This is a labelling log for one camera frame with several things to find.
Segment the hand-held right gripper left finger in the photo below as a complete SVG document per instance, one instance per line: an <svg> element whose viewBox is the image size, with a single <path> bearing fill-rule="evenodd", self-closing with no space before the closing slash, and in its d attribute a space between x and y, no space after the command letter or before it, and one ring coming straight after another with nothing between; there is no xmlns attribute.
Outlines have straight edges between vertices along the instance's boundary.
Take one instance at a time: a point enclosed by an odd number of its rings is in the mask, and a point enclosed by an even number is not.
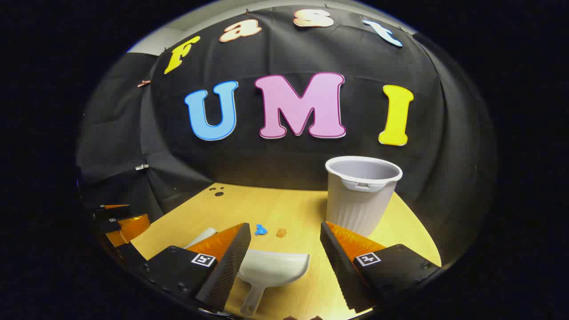
<svg viewBox="0 0 569 320"><path fill-rule="evenodd" d="M136 273L179 303L222 312L250 241L249 223L240 223L188 248L168 246Z"/></svg>

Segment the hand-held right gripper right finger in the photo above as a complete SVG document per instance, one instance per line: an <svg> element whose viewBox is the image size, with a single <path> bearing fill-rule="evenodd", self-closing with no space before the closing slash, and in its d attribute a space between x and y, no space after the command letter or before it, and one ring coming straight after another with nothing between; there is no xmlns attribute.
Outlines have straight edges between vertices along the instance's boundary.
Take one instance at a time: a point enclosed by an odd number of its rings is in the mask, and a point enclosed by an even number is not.
<svg viewBox="0 0 569 320"><path fill-rule="evenodd" d="M349 309L386 310L402 304L442 269L402 244L384 246L330 221L320 241Z"/></svg>

